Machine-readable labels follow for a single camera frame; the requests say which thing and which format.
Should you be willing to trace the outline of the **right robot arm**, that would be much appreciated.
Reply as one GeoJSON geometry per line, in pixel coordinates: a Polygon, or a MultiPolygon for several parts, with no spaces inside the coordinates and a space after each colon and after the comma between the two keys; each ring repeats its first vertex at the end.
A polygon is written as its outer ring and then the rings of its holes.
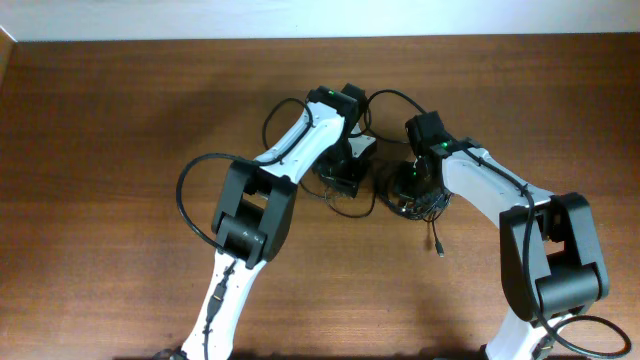
{"type": "Polygon", "coordinates": [[[509,308],[482,358],[546,358],[556,342],[546,329],[560,331],[609,293],[588,201],[526,183],[477,142],[453,139],[437,112],[409,119],[405,129],[416,159],[401,165],[391,186],[402,213],[431,218],[456,194],[499,229],[509,308]]]}

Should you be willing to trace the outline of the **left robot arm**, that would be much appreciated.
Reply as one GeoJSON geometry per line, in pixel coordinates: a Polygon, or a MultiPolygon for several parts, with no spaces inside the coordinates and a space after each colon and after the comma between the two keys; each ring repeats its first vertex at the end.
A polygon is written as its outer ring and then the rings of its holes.
{"type": "Polygon", "coordinates": [[[251,287],[288,235],[301,179],[313,172],[329,188],[356,196],[375,139],[358,122],[364,90],[320,86],[301,101],[303,112],[280,140],[253,160],[231,156],[211,230],[214,270],[196,323],[174,359],[227,359],[251,287]]]}

